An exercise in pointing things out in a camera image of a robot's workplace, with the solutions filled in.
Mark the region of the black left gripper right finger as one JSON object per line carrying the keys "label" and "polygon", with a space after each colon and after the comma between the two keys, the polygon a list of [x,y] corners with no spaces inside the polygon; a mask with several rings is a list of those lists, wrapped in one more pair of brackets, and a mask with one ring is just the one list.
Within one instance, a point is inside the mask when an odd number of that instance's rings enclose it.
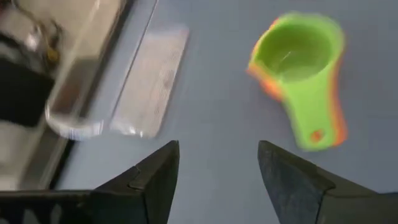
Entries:
{"label": "black left gripper right finger", "polygon": [[398,192],[377,193],[269,141],[257,159],[280,224],[398,224]]}

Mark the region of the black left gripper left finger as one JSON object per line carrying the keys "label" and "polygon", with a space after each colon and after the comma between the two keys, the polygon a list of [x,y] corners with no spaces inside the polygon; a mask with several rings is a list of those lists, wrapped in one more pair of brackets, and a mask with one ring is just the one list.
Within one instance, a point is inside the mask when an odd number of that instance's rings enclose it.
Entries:
{"label": "black left gripper left finger", "polygon": [[177,184],[180,148],[170,141],[95,189],[92,224],[167,224]]}

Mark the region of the clear plastic basket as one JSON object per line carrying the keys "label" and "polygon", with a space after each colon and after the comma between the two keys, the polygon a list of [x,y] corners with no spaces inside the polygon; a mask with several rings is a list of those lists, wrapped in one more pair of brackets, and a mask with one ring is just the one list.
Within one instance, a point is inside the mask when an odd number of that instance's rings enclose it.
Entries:
{"label": "clear plastic basket", "polygon": [[60,136],[82,141],[116,131],[140,138],[156,137],[189,38],[189,28],[182,23],[159,22],[160,3],[154,0],[150,15],[125,71],[121,91],[103,120],[90,121],[55,111],[60,94],[52,93],[45,107],[47,124]]}

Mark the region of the black equipment block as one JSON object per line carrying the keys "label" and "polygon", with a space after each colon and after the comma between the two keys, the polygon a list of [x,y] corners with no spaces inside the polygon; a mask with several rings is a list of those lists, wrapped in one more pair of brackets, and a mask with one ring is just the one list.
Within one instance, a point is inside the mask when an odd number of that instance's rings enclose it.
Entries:
{"label": "black equipment block", "polygon": [[53,85],[52,78],[0,58],[0,120],[36,126]]}

